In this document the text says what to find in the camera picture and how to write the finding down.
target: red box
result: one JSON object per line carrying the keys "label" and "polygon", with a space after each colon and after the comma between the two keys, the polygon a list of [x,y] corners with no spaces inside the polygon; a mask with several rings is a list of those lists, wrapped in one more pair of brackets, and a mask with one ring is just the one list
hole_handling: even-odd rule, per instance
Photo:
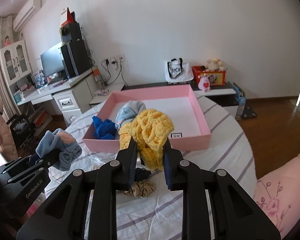
{"label": "red box", "polygon": [[[197,151],[209,147],[211,133],[190,85],[132,89],[112,92],[97,116],[114,121],[116,113],[129,100],[139,100],[169,116],[175,130],[169,135],[171,146],[180,151]],[[119,139],[97,140],[92,124],[83,137],[92,152],[117,153]]]}
{"label": "red box", "polygon": [[201,69],[201,66],[193,66],[192,67],[192,72],[194,75],[195,83],[198,86],[200,79],[198,76],[203,76],[204,74],[207,74],[209,81],[210,81],[210,86],[224,86],[226,84],[225,79],[226,79],[226,71],[204,71]]}

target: white tablecloth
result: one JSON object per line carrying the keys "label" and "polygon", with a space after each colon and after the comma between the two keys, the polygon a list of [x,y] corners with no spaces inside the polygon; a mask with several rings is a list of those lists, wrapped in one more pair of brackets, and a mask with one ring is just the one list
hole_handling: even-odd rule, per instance
{"label": "white tablecloth", "polygon": [[[257,182],[255,164],[250,144],[243,130],[226,110],[213,101],[201,96],[198,97],[198,102],[212,133],[210,147],[207,150],[184,152],[184,158],[197,164],[201,169],[227,170],[253,197]],[[73,170],[91,171],[115,159],[115,153],[89,151],[82,141],[82,137],[92,123],[91,117],[102,105],[88,110],[67,128],[66,131],[71,133],[82,147],[82,155],[73,162],[70,171],[61,172],[53,167],[49,169],[51,182],[46,187],[47,196]],[[117,194],[118,239],[177,240],[181,238],[182,191],[169,191],[163,172],[153,172],[149,180],[155,183],[155,191],[147,198]]]}

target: silver bolt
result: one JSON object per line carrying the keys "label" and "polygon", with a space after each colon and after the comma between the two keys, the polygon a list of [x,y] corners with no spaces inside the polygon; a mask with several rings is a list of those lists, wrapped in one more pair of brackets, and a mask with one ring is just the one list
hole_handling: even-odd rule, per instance
{"label": "silver bolt", "polygon": [[73,176],[78,177],[78,176],[80,176],[82,174],[82,170],[79,170],[79,169],[74,170],[72,174],[73,174]]}
{"label": "silver bolt", "polygon": [[113,161],[110,162],[110,166],[112,166],[112,167],[116,167],[116,166],[118,166],[119,164],[120,164],[120,162],[117,161],[117,160],[113,160]]}
{"label": "silver bolt", "polygon": [[180,161],[180,165],[183,167],[189,166],[189,162],[187,160]]}
{"label": "silver bolt", "polygon": [[220,169],[220,170],[217,171],[217,174],[218,174],[219,176],[224,177],[224,176],[227,175],[227,172],[226,172],[225,170],[223,170],[223,169]]}

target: pink box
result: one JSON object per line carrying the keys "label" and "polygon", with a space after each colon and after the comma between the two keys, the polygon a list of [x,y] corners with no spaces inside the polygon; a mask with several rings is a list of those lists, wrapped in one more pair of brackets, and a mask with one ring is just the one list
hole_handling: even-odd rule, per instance
{"label": "pink box", "polygon": [[[175,126],[175,130],[169,135],[174,149],[197,151],[209,147],[211,133],[190,85],[112,92],[97,116],[102,120],[108,118],[114,121],[119,109],[129,100],[143,101],[147,108],[155,108],[169,116]],[[115,140],[97,140],[93,136],[94,131],[92,124],[83,137],[90,151],[119,151],[119,135]]]}

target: yellow crochet item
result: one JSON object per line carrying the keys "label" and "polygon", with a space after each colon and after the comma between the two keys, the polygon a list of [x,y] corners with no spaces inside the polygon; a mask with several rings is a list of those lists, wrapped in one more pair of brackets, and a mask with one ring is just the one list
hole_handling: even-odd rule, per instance
{"label": "yellow crochet item", "polygon": [[128,148],[132,136],[147,168],[163,170],[163,145],[173,130],[167,115],[155,109],[143,110],[120,128],[120,150]]}

